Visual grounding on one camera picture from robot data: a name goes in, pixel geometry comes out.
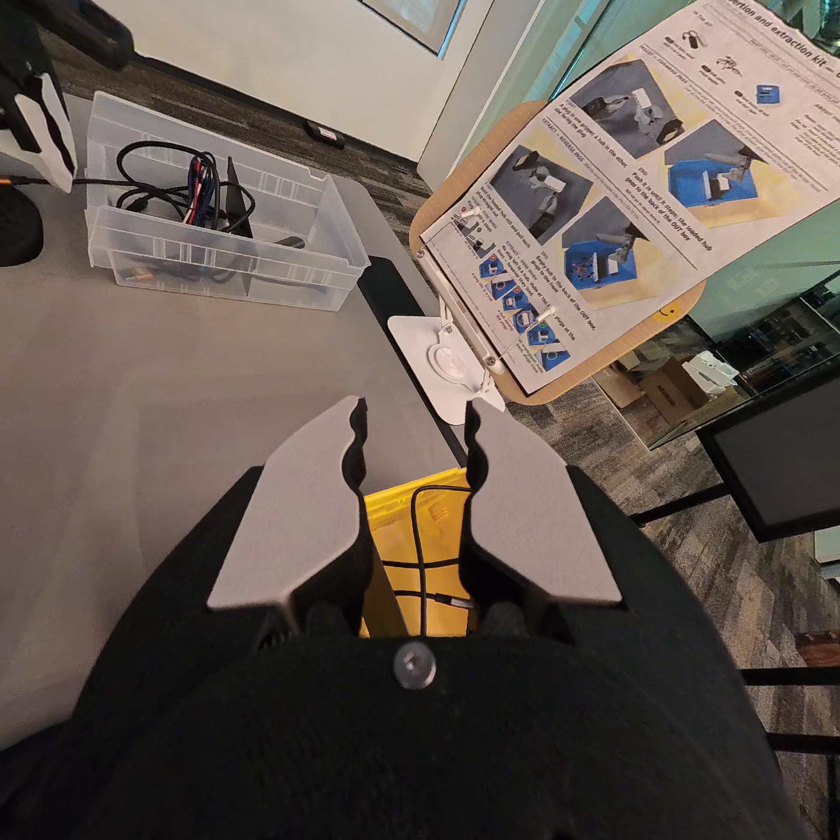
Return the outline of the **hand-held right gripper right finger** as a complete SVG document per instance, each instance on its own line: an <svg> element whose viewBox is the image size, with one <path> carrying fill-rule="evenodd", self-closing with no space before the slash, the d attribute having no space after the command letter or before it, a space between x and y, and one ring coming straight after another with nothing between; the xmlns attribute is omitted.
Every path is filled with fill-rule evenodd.
<svg viewBox="0 0 840 840"><path fill-rule="evenodd" d="M565 461L508 413L467 404L469 494L459 579L477 628L551 634L564 606L615 608L623 596Z"/></svg>

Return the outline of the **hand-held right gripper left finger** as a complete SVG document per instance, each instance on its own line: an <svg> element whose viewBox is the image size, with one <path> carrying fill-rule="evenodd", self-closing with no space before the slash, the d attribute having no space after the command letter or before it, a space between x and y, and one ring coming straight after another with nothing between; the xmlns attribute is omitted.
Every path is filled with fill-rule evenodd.
<svg viewBox="0 0 840 840"><path fill-rule="evenodd" d="M267 606L289 634L328 605L359 635L374 574L361 485L368 409L344 397L268 457L211 589L214 612Z"/></svg>

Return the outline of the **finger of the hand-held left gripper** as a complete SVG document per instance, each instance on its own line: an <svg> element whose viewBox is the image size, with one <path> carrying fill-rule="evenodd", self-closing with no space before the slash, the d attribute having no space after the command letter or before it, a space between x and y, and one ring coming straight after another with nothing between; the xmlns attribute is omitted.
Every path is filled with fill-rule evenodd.
<svg viewBox="0 0 840 840"><path fill-rule="evenodd" d="M28 150L20 145L11 130L1 131L1 173L46 179L44 159L40 150Z"/></svg>
<svg viewBox="0 0 840 840"><path fill-rule="evenodd" d="M66 108L48 73L29 73L14 95L14 157L70 193L77 153Z"/></svg>

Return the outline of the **yellow plastic bin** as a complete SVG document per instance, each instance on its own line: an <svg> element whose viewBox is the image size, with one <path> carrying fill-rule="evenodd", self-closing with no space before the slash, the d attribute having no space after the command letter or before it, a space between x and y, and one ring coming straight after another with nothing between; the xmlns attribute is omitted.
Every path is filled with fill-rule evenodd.
<svg viewBox="0 0 840 840"><path fill-rule="evenodd" d="M436 486L416 497L416 520L428 593L469 598L459 581L457 557L468 482L465 469L449 469L365 497L367 517L393 590L422 590L411 520L411 499L419 487ZM410 636L419 635L421 600L397 597ZM467 635L469 611L427 602L427 635Z"/></svg>

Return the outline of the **clear plastic bin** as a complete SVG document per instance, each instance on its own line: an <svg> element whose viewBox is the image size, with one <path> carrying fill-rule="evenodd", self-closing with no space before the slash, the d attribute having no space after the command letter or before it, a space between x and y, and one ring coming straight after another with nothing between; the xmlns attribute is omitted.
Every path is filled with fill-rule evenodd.
<svg viewBox="0 0 840 840"><path fill-rule="evenodd" d="M254 238L223 231L224 187L204 226L185 224L197 153L234 159L255 199ZM118 285L336 312L370 264L333 178L103 91L87 128L88 255ZM286 236L303 250L274 245Z"/></svg>

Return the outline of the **black monitor stand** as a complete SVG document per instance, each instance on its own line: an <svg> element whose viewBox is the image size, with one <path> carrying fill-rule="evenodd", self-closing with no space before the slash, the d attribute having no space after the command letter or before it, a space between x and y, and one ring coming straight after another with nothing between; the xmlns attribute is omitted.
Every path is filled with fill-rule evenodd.
<svg viewBox="0 0 840 840"><path fill-rule="evenodd" d="M629 515L630 520L639 528L650 522L671 517L677 513L699 507L711 501L716 501L731 495L726 485L720 483L709 488L698 490L687 496L667 502L666 504Z"/></svg>

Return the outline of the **white document stand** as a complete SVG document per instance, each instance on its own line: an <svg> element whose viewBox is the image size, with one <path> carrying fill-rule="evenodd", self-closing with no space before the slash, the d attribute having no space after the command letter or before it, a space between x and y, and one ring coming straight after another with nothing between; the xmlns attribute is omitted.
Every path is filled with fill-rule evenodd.
<svg viewBox="0 0 840 840"><path fill-rule="evenodd" d="M467 403L476 398L505 412L493 377L503 372L498 353L428 247L422 247L417 257L437 291L438 315L388 318L397 348L447 425L464 425Z"/></svg>

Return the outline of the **small white box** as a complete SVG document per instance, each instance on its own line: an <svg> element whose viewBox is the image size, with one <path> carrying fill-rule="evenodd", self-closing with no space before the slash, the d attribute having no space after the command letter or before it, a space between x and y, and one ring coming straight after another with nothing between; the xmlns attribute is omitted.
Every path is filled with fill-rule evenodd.
<svg viewBox="0 0 840 840"><path fill-rule="evenodd" d="M690 379L708 397L717 397L734 385L739 371L714 353L706 350L681 364Z"/></svg>

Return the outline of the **black flat monitor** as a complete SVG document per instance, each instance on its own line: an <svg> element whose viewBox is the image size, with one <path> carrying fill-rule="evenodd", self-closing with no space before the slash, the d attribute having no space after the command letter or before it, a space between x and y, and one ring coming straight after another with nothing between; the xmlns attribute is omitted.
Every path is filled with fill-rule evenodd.
<svg viewBox="0 0 840 840"><path fill-rule="evenodd" d="M697 434L756 540L839 524L839 380L777 395Z"/></svg>

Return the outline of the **printed instruction sheet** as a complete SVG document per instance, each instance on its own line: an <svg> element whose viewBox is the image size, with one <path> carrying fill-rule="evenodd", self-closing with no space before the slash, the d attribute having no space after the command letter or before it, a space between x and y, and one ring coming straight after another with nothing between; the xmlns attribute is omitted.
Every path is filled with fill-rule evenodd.
<svg viewBox="0 0 840 840"><path fill-rule="evenodd" d="M516 129L418 256L427 351L467 398L525 396L838 201L838 2L814 35L761 2L693 2Z"/></svg>

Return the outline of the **large white framed window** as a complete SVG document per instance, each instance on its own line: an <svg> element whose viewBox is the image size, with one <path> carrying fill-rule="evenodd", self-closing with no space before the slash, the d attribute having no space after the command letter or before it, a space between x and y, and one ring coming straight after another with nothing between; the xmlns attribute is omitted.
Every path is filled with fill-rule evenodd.
<svg viewBox="0 0 840 840"><path fill-rule="evenodd" d="M378 18L439 59L445 56L466 1L360 1Z"/></svg>

